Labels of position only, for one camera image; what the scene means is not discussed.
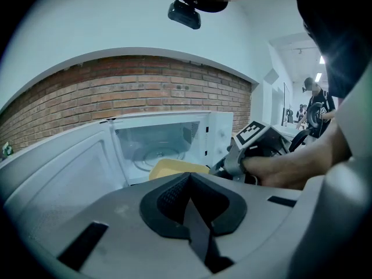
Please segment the black rubber pad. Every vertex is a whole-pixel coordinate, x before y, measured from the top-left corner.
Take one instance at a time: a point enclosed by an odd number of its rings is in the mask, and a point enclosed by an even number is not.
[[[89,254],[93,251],[105,231],[106,224],[92,222],[58,257],[58,260],[71,269],[79,271]]]
[[[139,205],[143,221],[162,237],[190,239],[183,226],[184,213],[192,199],[213,236],[233,233],[247,211],[244,199],[201,174],[179,174],[147,193]]]
[[[271,196],[268,201],[291,208],[294,207],[297,203],[297,201],[294,201],[293,199],[280,198],[279,196]]]

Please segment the black cable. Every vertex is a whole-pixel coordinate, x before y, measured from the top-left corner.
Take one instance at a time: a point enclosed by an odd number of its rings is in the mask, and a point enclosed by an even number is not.
[[[320,122],[320,129],[319,129],[319,135],[318,135],[318,138],[320,138],[321,129],[323,128],[323,123],[324,123],[324,121],[323,121],[323,119],[322,119],[321,122]]]
[[[263,145],[261,145],[260,146],[262,149],[269,149],[269,150],[271,150],[271,151],[273,151],[273,152],[275,152],[275,153],[278,153],[279,155],[282,155],[282,153],[280,153],[278,150],[276,150],[275,148],[273,148],[272,146],[263,146]]]

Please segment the man in black shirt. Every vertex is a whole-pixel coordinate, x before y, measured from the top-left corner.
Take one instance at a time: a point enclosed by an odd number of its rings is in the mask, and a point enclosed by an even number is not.
[[[324,91],[311,77],[305,80],[304,86],[306,91],[313,91],[313,96],[310,98],[308,107],[311,107],[316,102],[320,102],[323,105],[320,108],[320,118],[323,120],[323,124],[311,133],[312,137],[319,138],[325,132],[331,119],[334,117],[335,103],[333,102],[332,96],[330,96],[327,91]],[[296,127],[297,129],[300,128],[306,118],[307,115],[304,115],[302,119],[299,120]]]

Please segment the black slot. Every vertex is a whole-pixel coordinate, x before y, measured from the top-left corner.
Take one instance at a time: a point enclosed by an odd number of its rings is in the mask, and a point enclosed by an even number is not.
[[[106,224],[92,222],[75,241],[62,252],[58,260],[71,269],[79,271],[107,229],[108,226]]]
[[[294,201],[293,199],[280,198],[279,196],[271,196],[268,201],[291,208],[294,207],[297,203],[297,201]]]
[[[212,235],[209,235],[208,251],[204,264],[213,274],[221,272],[234,264],[230,258],[220,255],[220,251]]]

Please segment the person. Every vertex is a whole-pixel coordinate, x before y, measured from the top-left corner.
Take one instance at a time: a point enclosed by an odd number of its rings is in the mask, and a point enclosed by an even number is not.
[[[309,101],[309,107],[311,107],[314,103],[320,102],[322,107],[320,108],[320,112],[317,112],[317,118],[321,118],[323,123],[320,125],[318,129],[315,129],[311,136],[313,138],[319,138],[327,129],[328,125],[331,122],[331,119],[334,118],[335,110],[335,103],[333,98],[328,94],[327,91],[324,91],[311,77],[308,77],[304,82],[305,91],[312,91],[312,97]],[[296,128],[299,129],[301,124],[305,122],[307,119],[307,114],[303,115],[303,117],[298,121]]]
[[[300,109],[297,111],[296,118],[298,119],[298,121],[300,121],[304,115],[305,113],[303,110],[303,105],[300,105]]]
[[[303,116],[306,114],[307,114],[307,105],[303,104]]]
[[[325,59],[328,94],[339,98],[340,105],[372,58],[372,24],[355,16],[370,9],[369,0],[318,1],[322,3],[297,0],[297,7],[305,30]],[[323,135],[306,148],[284,156],[246,158],[242,164],[263,186],[302,189],[308,179],[326,174],[350,156],[347,141],[332,120]]]

